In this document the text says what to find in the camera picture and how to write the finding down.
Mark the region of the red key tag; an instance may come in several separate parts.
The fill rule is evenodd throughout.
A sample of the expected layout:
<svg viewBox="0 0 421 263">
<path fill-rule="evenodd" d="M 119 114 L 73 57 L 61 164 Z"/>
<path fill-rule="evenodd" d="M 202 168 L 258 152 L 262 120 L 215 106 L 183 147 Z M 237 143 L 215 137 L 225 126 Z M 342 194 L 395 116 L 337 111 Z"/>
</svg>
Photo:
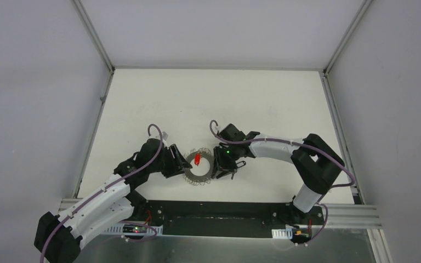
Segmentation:
<svg viewBox="0 0 421 263">
<path fill-rule="evenodd" d="M 195 166 L 198 166 L 200 164 L 200 160 L 201 160 L 201 155 L 199 153 L 195 154 L 195 157 L 194 157 Z"/>
</svg>

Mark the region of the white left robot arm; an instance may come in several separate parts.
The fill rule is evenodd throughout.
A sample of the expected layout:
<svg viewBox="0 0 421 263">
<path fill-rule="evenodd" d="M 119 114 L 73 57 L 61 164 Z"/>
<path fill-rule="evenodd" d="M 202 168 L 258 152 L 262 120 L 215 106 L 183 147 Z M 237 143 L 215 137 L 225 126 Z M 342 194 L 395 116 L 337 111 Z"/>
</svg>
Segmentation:
<svg viewBox="0 0 421 263">
<path fill-rule="evenodd" d="M 34 240 L 40 261 L 74 262 L 108 227 L 127 218 L 140 221 L 145 215 L 145 199 L 136 188 L 147 182 L 150 174 L 169 178 L 191 167 L 175 144 L 166 146 L 160 139 L 149 138 L 88 196 L 58 214 L 48 211 L 40 217 Z"/>
</svg>

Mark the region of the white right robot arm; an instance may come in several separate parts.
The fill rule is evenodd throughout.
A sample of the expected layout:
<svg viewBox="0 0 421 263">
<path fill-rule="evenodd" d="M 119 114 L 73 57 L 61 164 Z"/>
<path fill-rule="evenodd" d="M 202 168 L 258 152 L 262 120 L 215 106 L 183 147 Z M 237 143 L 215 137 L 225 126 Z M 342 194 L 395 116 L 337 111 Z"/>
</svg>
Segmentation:
<svg viewBox="0 0 421 263">
<path fill-rule="evenodd" d="M 301 225 L 308 221 L 312 208 L 334 186 L 345 168 L 343 160 L 317 134 L 288 140 L 258 131 L 245 134 L 233 124 L 222 130 L 217 127 L 217 122 L 212 120 L 209 128 L 220 141 L 213 149 L 212 178 L 233 176 L 246 164 L 245 158 L 269 158 L 295 166 L 303 184 L 286 210 L 277 213 L 284 222 Z"/>
</svg>

